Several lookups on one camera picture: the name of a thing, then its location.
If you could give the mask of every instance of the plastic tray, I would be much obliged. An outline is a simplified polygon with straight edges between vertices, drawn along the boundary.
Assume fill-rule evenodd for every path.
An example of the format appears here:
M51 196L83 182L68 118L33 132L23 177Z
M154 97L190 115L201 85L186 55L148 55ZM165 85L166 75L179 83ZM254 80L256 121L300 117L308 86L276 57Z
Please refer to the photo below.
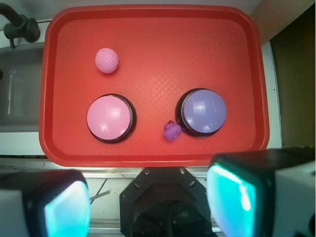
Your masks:
M96 52L109 47L117 71L98 71ZM185 133L168 143L164 125L188 90L214 90L227 120L208 138ZM137 112L124 142L95 139L86 123L98 97L121 94ZM222 152L265 149L269 122L261 48L247 15L229 7L118 5L63 11L49 24L44 46L40 143L64 166L208 165Z

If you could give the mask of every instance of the sink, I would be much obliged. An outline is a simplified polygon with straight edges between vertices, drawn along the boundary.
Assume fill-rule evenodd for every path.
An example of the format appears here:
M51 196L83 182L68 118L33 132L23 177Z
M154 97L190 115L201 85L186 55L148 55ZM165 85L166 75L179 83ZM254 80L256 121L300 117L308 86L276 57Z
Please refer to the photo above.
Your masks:
M39 130L44 43L0 49L0 132Z

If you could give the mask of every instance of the glowing cyan light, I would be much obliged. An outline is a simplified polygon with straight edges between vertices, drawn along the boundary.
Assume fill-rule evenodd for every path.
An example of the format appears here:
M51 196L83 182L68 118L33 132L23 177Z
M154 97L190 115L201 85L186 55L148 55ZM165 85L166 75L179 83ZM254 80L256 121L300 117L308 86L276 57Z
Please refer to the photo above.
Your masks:
M234 173L214 164L207 172L211 213L226 236L254 236L256 189Z
M90 225L87 185L73 182L44 208L48 237L85 237Z

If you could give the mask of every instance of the faucet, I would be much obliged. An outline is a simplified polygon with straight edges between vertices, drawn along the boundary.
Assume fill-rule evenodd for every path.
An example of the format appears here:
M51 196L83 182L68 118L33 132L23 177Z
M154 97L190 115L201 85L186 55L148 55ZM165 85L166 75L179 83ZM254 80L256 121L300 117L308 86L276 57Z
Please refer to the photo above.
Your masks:
M35 19L28 19L25 15L19 15L11 6L5 3L0 3L0 14L10 21L4 26L3 31L5 37L10 40L11 48L15 48L14 38L23 37L29 43L39 39L40 29Z

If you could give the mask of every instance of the textured ball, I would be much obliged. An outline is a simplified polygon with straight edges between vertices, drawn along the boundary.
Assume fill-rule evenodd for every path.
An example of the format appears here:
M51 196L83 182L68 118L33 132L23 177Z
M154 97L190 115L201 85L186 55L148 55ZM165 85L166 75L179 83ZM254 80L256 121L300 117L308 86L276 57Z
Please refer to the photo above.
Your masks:
M101 48L95 56L95 64L101 72L112 73L118 68L119 57L114 50Z

